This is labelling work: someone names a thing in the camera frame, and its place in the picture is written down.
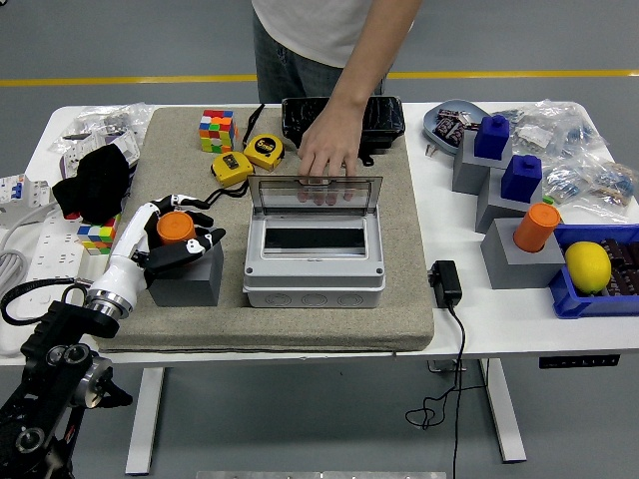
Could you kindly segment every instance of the gray box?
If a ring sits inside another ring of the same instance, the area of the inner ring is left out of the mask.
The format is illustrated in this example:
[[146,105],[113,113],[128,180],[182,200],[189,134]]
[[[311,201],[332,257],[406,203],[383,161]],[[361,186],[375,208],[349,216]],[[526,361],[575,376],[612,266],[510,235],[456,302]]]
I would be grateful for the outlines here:
[[523,218],[530,205],[542,201],[541,183],[537,185],[530,203],[517,202],[501,197],[501,179],[505,170],[491,168],[477,197],[475,231],[485,234],[496,218]]
[[519,218],[498,218],[481,242],[481,253],[493,289],[525,289],[546,287],[565,265],[555,235],[550,235],[539,252],[519,248],[512,236]]
[[149,293],[157,306],[217,306],[223,265],[217,243],[200,259],[158,274]]
[[250,176],[243,291],[253,307],[377,307],[381,177]]
[[505,170],[512,160],[512,139],[508,139],[501,154],[501,160],[475,157],[475,137],[477,132],[466,130],[463,142],[457,149],[452,165],[452,190],[458,193],[479,195],[491,168]]

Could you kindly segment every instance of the gray mat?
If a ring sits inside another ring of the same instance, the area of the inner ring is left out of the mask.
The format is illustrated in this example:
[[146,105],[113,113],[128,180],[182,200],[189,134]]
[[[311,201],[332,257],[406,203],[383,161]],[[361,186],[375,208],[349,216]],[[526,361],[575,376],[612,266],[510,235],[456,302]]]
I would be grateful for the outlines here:
[[[253,109],[234,109],[240,135]],[[210,171],[212,154],[202,152],[198,125],[202,108],[158,110],[149,125],[132,196],[120,232],[143,203],[169,194],[205,199],[219,187]],[[265,109],[254,134],[281,131],[279,109]],[[295,175],[299,158],[286,143],[274,175]],[[256,168],[256,173],[266,172]],[[409,351],[432,340],[431,292],[427,284],[408,157],[403,138],[363,175],[382,176],[379,198],[386,288],[374,309],[252,308],[242,293],[251,200],[222,197],[208,211],[227,230],[225,263],[216,307],[157,307],[147,291],[103,351]]]

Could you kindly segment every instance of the orange cup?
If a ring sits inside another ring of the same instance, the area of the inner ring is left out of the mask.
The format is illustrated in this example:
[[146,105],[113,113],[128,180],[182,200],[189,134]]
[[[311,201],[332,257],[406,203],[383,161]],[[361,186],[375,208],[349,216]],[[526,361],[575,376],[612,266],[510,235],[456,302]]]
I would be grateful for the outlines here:
[[184,212],[169,212],[160,217],[157,225],[162,244],[172,244],[196,237],[193,219]]
[[515,244],[526,252],[539,252],[561,221],[556,207],[547,203],[532,205],[512,236]]

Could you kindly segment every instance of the black power adapter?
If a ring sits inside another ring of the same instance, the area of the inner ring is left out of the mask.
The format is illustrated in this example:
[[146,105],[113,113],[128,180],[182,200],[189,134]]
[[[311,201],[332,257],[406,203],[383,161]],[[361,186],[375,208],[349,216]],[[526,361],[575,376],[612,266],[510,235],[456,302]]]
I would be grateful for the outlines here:
[[436,261],[428,272],[428,283],[434,289],[437,307],[448,309],[461,301],[461,284],[455,261]]

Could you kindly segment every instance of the tape measure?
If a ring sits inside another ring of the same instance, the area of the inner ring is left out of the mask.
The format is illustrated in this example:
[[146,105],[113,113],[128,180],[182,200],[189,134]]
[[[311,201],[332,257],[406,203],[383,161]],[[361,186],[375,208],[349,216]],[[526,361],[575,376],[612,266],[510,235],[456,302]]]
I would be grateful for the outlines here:
[[275,135],[255,135],[244,154],[251,163],[271,172],[284,157],[284,144]]
[[211,173],[222,188],[243,182],[248,175],[254,173],[249,159],[240,152],[228,152],[218,155],[211,164]]

